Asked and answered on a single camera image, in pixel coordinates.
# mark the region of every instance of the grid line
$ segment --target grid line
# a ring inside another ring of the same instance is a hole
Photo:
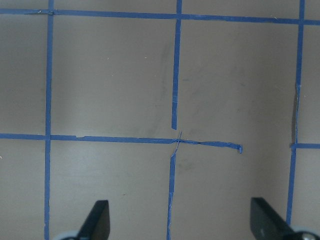
[[[44,239],[50,239],[50,151],[51,151],[51,99],[52,99],[52,62],[54,0],[48,1],[47,46],[46,46],[46,86],[45,86],[45,154],[44,154]]]
[[[180,63],[180,42],[181,42],[181,20],[175,23],[174,36],[174,60],[173,60],[173,85],[172,85],[172,117],[171,128],[177,130],[178,122],[178,85],[179,85],[179,63]]]
[[[299,25],[298,25],[298,41],[296,53],[296,74],[295,74],[295,89],[296,89],[296,109],[295,109],[295,139],[294,143],[298,143],[298,117],[300,104],[300,89],[301,89],[301,73],[302,73],[302,56],[303,56],[303,41],[304,41],[304,19],[305,19],[305,0],[299,2]],[[292,218],[292,206],[295,187],[295,171],[296,171],[297,151],[291,149],[290,172],[288,198],[286,207],[286,222],[290,225]]]
[[[208,15],[208,14],[185,14],[185,13],[147,13],[147,12],[121,12],[121,11],[89,11],[89,10],[66,10],[66,9],[14,9],[0,8],[0,14],[13,15],[64,15],[84,17],[106,18],[133,18],[133,19],[177,19],[177,20],[202,20],[202,21],[227,21],[244,23],[273,23],[299,25],[300,19],[277,18],[277,17],[253,17],[232,15]],[[320,25],[320,20],[306,19],[304,25]]]

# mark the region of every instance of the tape line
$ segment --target tape line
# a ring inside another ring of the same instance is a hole
[[[48,1],[49,13],[53,13],[54,0]],[[44,239],[50,239],[50,151],[51,151],[51,81],[53,61],[54,16],[47,17],[47,53],[46,53],[46,88],[45,88],[45,157],[44,157]]]
[[[0,139],[46,140],[44,135],[0,133]]]
[[[63,9],[8,9],[0,8],[0,14],[49,14],[65,16],[133,18],[133,19],[178,19],[178,20],[207,20],[244,23],[274,23],[274,24],[299,24],[299,19],[276,17],[250,17],[250,16],[223,16],[182,13],[145,13],[145,12],[119,12],[119,11],[86,11]],[[305,25],[320,25],[319,20],[305,20]]]
[[[176,174],[176,155],[180,145],[182,132],[180,132],[179,139],[177,140],[176,148],[170,158],[170,174],[169,174],[169,195],[168,195],[168,218],[166,225],[166,240],[171,239],[170,225],[171,225],[171,210],[172,202],[175,192],[175,174]]]
[[[320,149],[319,143],[295,143],[291,146],[292,149]]]
[[[177,130],[178,122],[178,85],[179,85],[179,62],[180,62],[181,20],[175,23],[174,37],[174,63],[173,63],[173,86],[172,86],[172,118],[171,127]]]
[[[298,43],[296,54],[296,110],[295,110],[295,145],[298,143],[298,117],[299,117],[299,103],[300,103],[300,89],[301,89],[301,72],[302,72],[302,56],[303,56],[303,39],[304,39],[304,20],[305,20],[305,0],[300,0],[299,3],[299,26],[298,26]],[[292,206],[295,188],[295,171],[296,171],[296,149],[291,149],[290,173],[289,173],[289,187],[288,199],[286,208],[286,222],[291,223]]]
[[[174,138],[140,138],[140,137],[113,137],[113,136],[81,136],[51,135],[51,140],[80,141],[80,142],[109,142],[109,143],[136,143],[136,144],[174,144],[178,141],[184,144],[205,145],[220,148],[231,148],[242,151],[242,145],[223,141],[192,141]]]

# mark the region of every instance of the beige floor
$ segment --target beige floor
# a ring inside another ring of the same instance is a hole
[[[298,19],[298,0],[183,0],[182,13]],[[46,9],[47,1],[0,0]],[[55,0],[55,9],[176,13],[175,0]],[[305,19],[320,19],[305,1]],[[221,141],[179,146],[172,240],[254,239],[251,197],[286,217],[298,25],[182,20],[177,130],[175,19],[54,16],[51,134]],[[47,16],[0,14],[0,133],[45,134]],[[304,26],[299,142],[320,143],[320,26]],[[110,240],[165,240],[175,144],[51,141],[50,238],[109,199]],[[43,239],[45,144],[0,140],[0,233]],[[320,150],[298,149],[292,224],[320,230]]]

